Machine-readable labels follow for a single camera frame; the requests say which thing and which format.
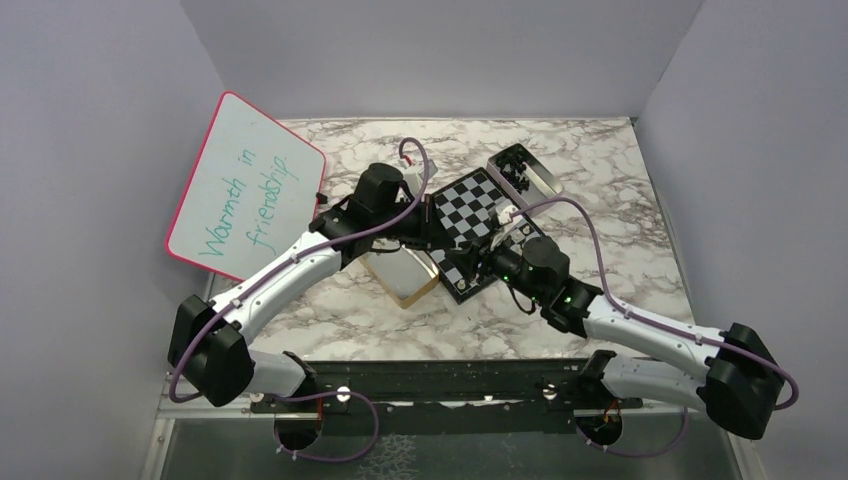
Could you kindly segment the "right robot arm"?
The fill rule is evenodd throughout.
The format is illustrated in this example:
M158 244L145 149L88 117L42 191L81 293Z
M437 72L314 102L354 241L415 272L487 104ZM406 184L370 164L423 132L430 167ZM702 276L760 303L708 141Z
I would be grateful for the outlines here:
M449 259L467 279L496 277L531 299L562 333L609 341L645 354L612 356L577 380L579 398L600 407L613 397L656 399L702 411L718 426L763 438L785 380L759 334L734 323L726 330L649 317L575 278L570 258L547 236L521 251L474 244Z

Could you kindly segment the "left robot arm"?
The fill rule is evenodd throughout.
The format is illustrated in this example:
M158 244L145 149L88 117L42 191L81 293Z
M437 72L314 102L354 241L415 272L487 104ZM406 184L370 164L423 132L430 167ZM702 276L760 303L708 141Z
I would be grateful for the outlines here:
M431 252L454 240L437 219L426 188L427 160L400 170L373 163L354 192L310 222L284 253L252 277L210 300L192 295L178 307L167 360L168 396L175 403L202 397L215 407L243 393L276 394L290 410L313 401L313 369L296 354L254 353L250 346L284 307L324 279L369 254L378 242Z

